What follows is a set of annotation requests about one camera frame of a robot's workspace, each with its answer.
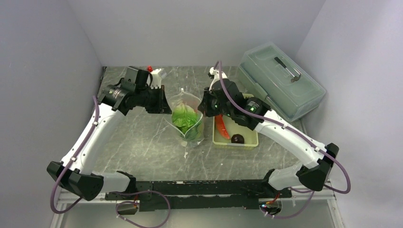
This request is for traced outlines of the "green cabbage toy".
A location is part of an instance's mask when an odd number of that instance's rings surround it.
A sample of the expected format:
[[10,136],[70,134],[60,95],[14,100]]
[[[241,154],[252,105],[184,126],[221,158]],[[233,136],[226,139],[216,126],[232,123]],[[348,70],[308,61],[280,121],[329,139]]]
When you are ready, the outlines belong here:
[[196,140],[200,137],[199,126],[201,116],[189,105],[179,103],[173,110],[172,123],[183,134],[187,141]]

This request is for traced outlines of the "clear dotted zip bag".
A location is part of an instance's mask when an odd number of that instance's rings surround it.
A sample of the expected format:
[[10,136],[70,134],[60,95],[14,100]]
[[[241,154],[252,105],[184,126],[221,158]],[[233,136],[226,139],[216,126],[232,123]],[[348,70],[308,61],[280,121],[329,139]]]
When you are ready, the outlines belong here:
[[184,88],[169,99],[171,114],[164,120],[171,127],[173,136],[183,147],[195,147],[204,140],[204,115],[198,110],[201,99]]

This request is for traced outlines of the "red watermelon slice toy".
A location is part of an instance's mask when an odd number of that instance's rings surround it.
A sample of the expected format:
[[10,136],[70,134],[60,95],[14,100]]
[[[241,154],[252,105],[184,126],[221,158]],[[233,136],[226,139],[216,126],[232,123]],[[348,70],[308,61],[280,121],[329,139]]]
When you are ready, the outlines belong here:
[[216,127],[216,129],[218,130],[219,134],[220,134],[224,139],[229,140],[229,139],[230,139],[230,135],[229,135],[229,133],[228,133],[227,130],[226,130],[225,123],[224,123],[224,120],[223,120],[223,116],[222,116],[221,114],[215,116],[215,117],[214,117],[214,121],[215,121],[215,127]]

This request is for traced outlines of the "dark purple mangosteen toy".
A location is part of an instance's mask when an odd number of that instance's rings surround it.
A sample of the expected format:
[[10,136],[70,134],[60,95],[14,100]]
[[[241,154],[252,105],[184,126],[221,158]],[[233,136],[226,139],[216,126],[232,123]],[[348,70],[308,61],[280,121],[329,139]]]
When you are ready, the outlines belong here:
[[245,139],[241,134],[234,134],[231,139],[231,143],[236,143],[236,144],[244,144]]

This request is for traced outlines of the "pale green plastic basket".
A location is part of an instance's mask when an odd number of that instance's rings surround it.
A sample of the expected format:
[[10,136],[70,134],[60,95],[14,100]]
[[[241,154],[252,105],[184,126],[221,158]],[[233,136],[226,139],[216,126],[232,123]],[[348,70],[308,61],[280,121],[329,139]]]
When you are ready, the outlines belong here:
[[[258,146],[259,139],[256,131],[252,131],[247,127],[236,124],[228,116],[224,116],[222,119],[230,139],[226,139],[222,136],[216,126],[215,118],[213,118],[212,142],[216,147],[251,150]],[[231,137],[235,134],[239,134],[243,137],[243,143],[231,142]]]

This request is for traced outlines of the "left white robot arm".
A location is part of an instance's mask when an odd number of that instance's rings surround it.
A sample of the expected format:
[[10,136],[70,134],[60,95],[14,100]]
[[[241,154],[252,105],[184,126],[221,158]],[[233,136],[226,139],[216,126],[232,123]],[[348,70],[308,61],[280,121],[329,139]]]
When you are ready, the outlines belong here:
[[171,114],[162,79],[164,69],[129,66],[117,84],[105,86],[95,98],[95,110],[79,139],[61,161],[52,161],[48,174],[61,188],[93,200],[99,193],[118,192],[129,200],[136,195],[136,178],[126,172],[95,173],[95,163],[119,123],[135,107],[149,114]]

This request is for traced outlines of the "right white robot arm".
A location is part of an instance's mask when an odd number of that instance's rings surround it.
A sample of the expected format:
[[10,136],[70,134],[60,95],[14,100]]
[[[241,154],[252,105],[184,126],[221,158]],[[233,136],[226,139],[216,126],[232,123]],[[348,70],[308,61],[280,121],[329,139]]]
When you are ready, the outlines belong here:
[[262,100],[245,98],[234,82],[228,79],[223,82],[217,80],[204,89],[198,110],[206,117],[220,114],[229,117],[236,124],[274,140],[299,160],[294,166],[269,171],[262,183],[264,195],[274,197],[280,190],[297,185],[321,191],[339,148],[307,137]]

